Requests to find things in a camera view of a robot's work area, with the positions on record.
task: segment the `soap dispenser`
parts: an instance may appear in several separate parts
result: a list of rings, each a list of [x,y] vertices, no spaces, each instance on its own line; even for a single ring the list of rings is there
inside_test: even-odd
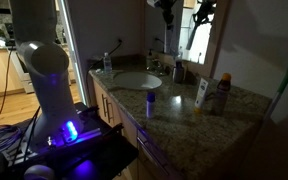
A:
[[[184,68],[181,61],[176,61],[176,66],[173,68],[173,82],[182,83],[184,79]]]
[[[152,70],[153,60],[152,49],[150,49],[148,55],[146,56],[146,69],[149,71]]]

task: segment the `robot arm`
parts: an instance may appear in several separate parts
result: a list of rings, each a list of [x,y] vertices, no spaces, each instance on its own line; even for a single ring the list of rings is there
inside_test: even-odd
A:
[[[147,4],[158,8],[160,7],[163,10],[163,18],[166,23],[166,28],[168,30],[173,29],[173,19],[174,15],[172,14],[172,7],[177,0],[147,0]]]
[[[9,0],[16,49],[24,60],[40,103],[30,149],[38,152],[51,137],[69,143],[83,125],[78,119],[68,84],[68,57],[54,43],[57,16],[51,0]],[[25,137],[28,138],[32,126]]]

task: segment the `bathroom sink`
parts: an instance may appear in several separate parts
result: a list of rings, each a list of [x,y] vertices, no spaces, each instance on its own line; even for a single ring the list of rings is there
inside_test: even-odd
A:
[[[162,81],[145,72],[124,72],[114,77],[114,82],[123,88],[147,90],[159,87]]]

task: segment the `white bottle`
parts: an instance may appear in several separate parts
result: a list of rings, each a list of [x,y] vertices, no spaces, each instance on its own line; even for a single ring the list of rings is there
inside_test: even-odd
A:
[[[108,55],[108,53],[104,53],[104,73],[111,73],[112,72],[112,61],[111,57]]]
[[[177,59],[176,60],[182,60],[182,59],[183,59],[183,49],[182,49],[182,46],[180,46],[178,48]]]

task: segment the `blue light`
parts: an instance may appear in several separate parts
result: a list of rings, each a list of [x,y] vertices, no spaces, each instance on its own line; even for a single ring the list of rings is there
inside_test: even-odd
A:
[[[74,141],[77,138],[78,133],[77,133],[75,126],[72,123],[72,121],[68,121],[66,123],[66,127],[67,127],[68,132],[69,132],[69,137],[67,138],[67,140],[68,141]]]

